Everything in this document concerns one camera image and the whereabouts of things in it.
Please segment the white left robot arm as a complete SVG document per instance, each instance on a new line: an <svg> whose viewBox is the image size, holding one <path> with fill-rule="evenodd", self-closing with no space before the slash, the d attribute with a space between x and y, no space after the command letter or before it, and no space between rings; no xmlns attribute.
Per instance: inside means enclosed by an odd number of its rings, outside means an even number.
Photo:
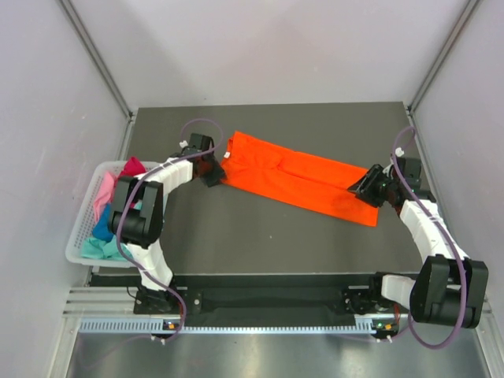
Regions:
<svg viewBox="0 0 504 378"><path fill-rule="evenodd" d="M118 253L140 273L138 300L161 312L184 309L183 299L170 287L173 272L161 248L165 224L165 200L178 187L199 178L214 187L225 172L212 150L186 147L146 173L120 179L110 206L108 229Z"/></svg>

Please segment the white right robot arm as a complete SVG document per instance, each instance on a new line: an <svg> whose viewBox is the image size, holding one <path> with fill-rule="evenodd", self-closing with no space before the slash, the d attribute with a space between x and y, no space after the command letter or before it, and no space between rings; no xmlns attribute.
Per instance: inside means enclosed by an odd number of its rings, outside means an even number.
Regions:
<svg viewBox="0 0 504 378"><path fill-rule="evenodd" d="M471 259L447 231L433 193L421 186L421 163L399 158L397 165L373 165L348 188L375 208L389 203L411 234L422 259L415 279L378 272L370 280L369 305L376 311L395 303L417 323L475 328L480 322L488 268Z"/></svg>

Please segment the orange t shirt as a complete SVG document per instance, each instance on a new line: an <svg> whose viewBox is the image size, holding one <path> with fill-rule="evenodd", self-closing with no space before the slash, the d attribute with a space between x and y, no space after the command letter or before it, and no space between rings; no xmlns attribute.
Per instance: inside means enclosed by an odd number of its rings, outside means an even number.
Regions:
<svg viewBox="0 0 504 378"><path fill-rule="evenodd" d="M347 188L367 169L318 157L235 132L221 162L224 182L272 200L368 227L379 210Z"/></svg>

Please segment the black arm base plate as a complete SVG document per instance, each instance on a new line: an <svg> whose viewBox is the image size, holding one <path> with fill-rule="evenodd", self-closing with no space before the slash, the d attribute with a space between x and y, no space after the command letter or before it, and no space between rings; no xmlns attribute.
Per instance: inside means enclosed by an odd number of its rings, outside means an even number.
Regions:
<svg viewBox="0 0 504 378"><path fill-rule="evenodd" d="M140 288L133 313L142 315L211 313L217 309L328 309L337 314L386 313L393 302L367 287L209 287L179 288L186 309L171 294Z"/></svg>

